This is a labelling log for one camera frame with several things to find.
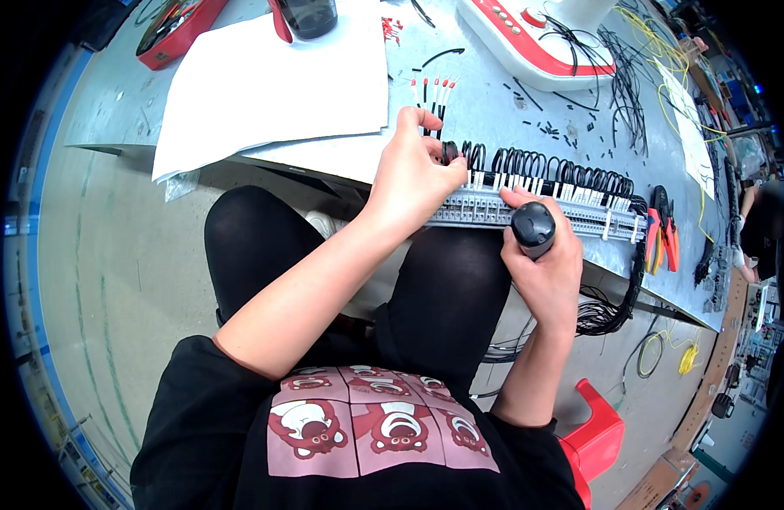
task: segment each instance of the plastic bag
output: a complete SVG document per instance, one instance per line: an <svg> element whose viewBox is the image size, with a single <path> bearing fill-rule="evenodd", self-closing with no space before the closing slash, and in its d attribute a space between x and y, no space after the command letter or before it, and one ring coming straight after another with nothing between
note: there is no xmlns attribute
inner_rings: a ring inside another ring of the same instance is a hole
<svg viewBox="0 0 784 510"><path fill-rule="evenodd" d="M199 182L199 169L177 174L165 181L165 202L183 197L196 189Z"/></svg>
<svg viewBox="0 0 784 510"><path fill-rule="evenodd" d="M740 163L744 179L750 179L760 173L760 166L765 164L765 154L753 136L742 136L734 140L734 152Z"/></svg>

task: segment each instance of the round button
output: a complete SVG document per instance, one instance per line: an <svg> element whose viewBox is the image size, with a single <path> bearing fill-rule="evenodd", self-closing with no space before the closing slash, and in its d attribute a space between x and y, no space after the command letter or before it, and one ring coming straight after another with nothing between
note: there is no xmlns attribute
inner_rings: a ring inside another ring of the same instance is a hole
<svg viewBox="0 0 784 510"><path fill-rule="evenodd" d="M537 28L545 28L548 24L548 19L538 11L529 11L527 8L522 11L522 19Z"/></svg>

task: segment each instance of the wrist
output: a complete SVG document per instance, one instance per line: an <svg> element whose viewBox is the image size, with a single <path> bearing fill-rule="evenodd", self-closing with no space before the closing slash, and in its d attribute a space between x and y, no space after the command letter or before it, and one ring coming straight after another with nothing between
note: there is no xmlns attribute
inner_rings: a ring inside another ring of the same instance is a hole
<svg viewBox="0 0 784 510"><path fill-rule="evenodd" d="M378 209L372 204L371 200L366 203L366 206L356 219L359 218L379 236L383 236L396 247L400 246L421 226L412 227L410 225L411 221L407 221L406 218L402 218L399 215L389 214L386 210Z"/></svg>
<svg viewBox="0 0 784 510"><path fill-rule="evenodd" d="M576 336L576 321L536 320L537 341L556 345L572 345Z"/></svg>
<svg viewBox="0 0 784 510"><path fill-rule="evenodd" d="M356 224L369 242L377 247L386 247L390 252L410 236L410 232L402 229L399 222L374 211L368 204L350 224Z"/></svg>

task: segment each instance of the printed graphic on t-shirt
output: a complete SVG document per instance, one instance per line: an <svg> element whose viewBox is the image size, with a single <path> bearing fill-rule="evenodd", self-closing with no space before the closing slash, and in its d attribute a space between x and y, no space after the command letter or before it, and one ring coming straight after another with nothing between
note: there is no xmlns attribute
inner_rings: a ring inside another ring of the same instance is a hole
<svg viewBox="0 0 784 510"><path fill-rule="evenodd" d="M344 378L333 366L293 371L281 382L281 389L281 392L273 398L273 405L309 399L349 402L349 390Z"/></svg>
<svg viewBox="0 0 784 510"><path fill-rule="evenodd" d="M375 366L294 371L273 399L267 443L271 476L351 478L410 462L499 473L442 381Z"/></svg>
<svg viewBox="0 0 784 510"><path fill-rule="evenodd" d="M349 405L300 400L275 405L267 418L271 476L357 476Z"/></svg>
<svg viewBox="0 0 784 510"><path fill-rule="evenodd" d="M446 465L454 469L483 468L499 473L494 458L473 414L463 409L461 414L443 409L429 409L440 428Z"/></svg>
<svg viewBox="0 0 784 510"><path fill-rule="evenodd" d="M409 462L446 465L440 429L425 405L351 405L357 463L367 475Z"/></svg>
<svg viewBox="0 0 784 510"><path fill-rule="evenodd" d="M451 396L451 393L442 381L424 375L412 375L405 372L395 373L404 380L410 388L415 390L417 396L422 398L423 402L428 407L437 407L438 409L453 411L460 414L466 412L466 409Z"/></svg>

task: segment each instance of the black bottle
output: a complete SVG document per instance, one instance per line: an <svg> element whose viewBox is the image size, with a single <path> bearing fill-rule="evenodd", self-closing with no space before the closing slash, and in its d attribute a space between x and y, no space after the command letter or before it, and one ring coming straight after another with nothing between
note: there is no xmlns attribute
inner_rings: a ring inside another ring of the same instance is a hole
<svg viewBox="0 0 784 510"><path fill-rule="evenodd" d="M338 23L335 0L278 0L278 5L290 30L302 40L325 35Z"/></svg>

